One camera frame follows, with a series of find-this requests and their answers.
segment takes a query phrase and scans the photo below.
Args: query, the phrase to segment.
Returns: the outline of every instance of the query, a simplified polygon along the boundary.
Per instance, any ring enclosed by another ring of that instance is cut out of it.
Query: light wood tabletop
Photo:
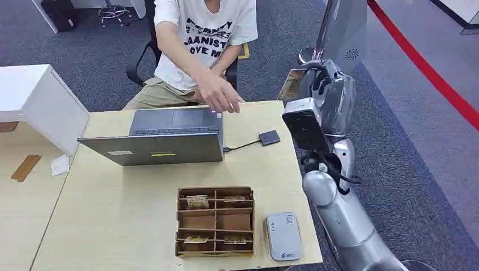
[[[23,182],[10,179],[27,155],[41,155]],[[51,176],[62,152],[27,123],[0,133],[0,270],[32,265],[66,174]]]
[[[301,187],[282,102],[245,103],[224,114],[224,146],[277,130],[281,142],[225,154],[219,163],[121,167],[80,146],[32,270],[242,270],[321,263],[308,201]],[[92,113],[84,137],[126,136],[134,111]],[[181,259],[175,253],[179,187],[250,186],[255,195],[253,257]],[[304,256],[276,262],[266,216],[293,212]]]

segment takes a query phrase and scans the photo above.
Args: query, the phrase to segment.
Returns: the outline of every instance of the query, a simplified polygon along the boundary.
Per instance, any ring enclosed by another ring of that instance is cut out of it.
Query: laptop
[[[209,107],[137,110],[129,136],[78,142],[120,165],[223,161],[223,114]]]

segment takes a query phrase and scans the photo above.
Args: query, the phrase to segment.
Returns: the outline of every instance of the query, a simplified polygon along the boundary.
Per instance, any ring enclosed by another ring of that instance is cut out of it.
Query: red line on floor
[[[368,0],[368,5],[376,14],[376,17],[393,37],[396,43],[406,53],[409,59],[424,74],[424,76],[434,85],[434,87],[446,98],[454,108],[479,130],[479,113],[465,99],[463,99],[429,63],[419,54],[419,52],[409,43],[382,8],[375,0]]]

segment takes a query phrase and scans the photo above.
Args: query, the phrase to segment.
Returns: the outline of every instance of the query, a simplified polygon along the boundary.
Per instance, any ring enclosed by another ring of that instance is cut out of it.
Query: speaker grille
[[[359,51],[359,49],[353,48],[346,53],[345,59],[346,60],[355,60],[356,58],[358,58],[358,56],[360,54],[361,54],[361,52]]]

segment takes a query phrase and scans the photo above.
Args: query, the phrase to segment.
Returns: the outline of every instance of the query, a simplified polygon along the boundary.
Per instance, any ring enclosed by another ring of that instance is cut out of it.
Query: black box
[[[58,32],[72,31],[78,23],[78,12],[70,0],[43,0],[41,6]]]

